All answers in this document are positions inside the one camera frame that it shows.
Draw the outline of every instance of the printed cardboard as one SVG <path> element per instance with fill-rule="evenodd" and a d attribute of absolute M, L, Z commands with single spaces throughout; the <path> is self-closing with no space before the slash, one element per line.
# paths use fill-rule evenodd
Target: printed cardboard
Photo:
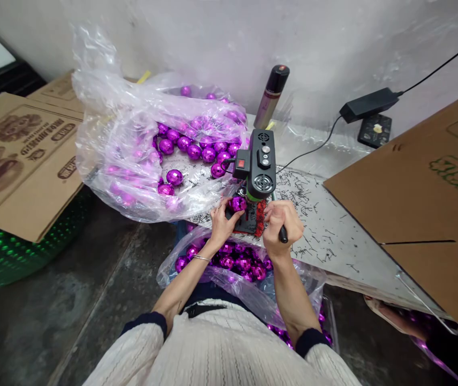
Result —
<path fill-rule="evenodd" d="M 82 183 L 82 113 L 0 94 L 0 229 L 39 242 Z"/>
<path fill-rule="evenodd" d="M 46 86 L 34 91 L 27 98 L 83 113 L 84 106 L 73 90 L 72 74 L 73 71 L 67 72 L 60 78 L 54 79 Z"/>
<path fill-rule="evenodd" d="M 325 187 L 458 322 L 458 101 Z"/>

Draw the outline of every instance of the drill press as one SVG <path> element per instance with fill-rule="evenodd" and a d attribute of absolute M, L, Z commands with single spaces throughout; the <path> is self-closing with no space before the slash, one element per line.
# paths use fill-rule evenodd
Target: drill press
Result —
<path fill-rule="evenodd" d="M 275 142 L 273 132 L 254 129 L 247 150 L 238 150 L 232 176 L 242 180 L 235 196 L 245 197 L 247 209 L 234 228 L 237 232 L 255 234 L 258 227 L 258 204 L 266 200 L 275 190 Z M 228 219 L 233 213 L 227 211 Z M 286 243 L 286 228 L 282 226 L 279 239 Z"/>

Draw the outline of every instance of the concrete floor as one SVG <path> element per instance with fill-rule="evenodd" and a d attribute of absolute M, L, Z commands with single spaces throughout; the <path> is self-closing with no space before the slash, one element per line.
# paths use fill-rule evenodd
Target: concrete floor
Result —
<path fill-rule="evenodd" d="M 81 385 L 123 325 L 151 310 L 173 247 L 168 223 L 139 224 L 99 200 L 81 235 L 43 270 L 0 288 L 0 386 Z M 363 385 L 455 385 L 362 295 L 326 286 L 341 355 Z"/>

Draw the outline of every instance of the black belt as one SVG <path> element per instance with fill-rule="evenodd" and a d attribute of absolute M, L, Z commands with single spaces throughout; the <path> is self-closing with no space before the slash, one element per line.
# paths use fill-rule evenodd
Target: black belt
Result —
<path fill-rule="evenodd" d="M 190 308 L 188 308 L 186 310 L 186 313 L 188 314 L 190 319 L 192 319 L 195 316 L 203 314 L 204 312 L 214 311 L 214 310 L 217 310 L 217 309 L 224 309 L 224 308 L 226 308 L 226 306 L 221 306 L 221 305 L 218 305 L 218 306 L 215 306 L 215 305 L 213 305 L 213 306 L 203 306 L 203 305 L 194 304 L 194 305 L 192 305 Z"/>

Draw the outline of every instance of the black handle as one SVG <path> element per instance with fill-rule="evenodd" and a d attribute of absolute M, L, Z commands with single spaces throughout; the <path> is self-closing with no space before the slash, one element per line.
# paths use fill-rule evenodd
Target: black handle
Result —
<path fill-rule="evenodd" d="M 284 244 L 288 242 L 288 232 L 286 232 L 286 227 L 284 227 L 284 225 L 279 231 L 279 240 Z"/>

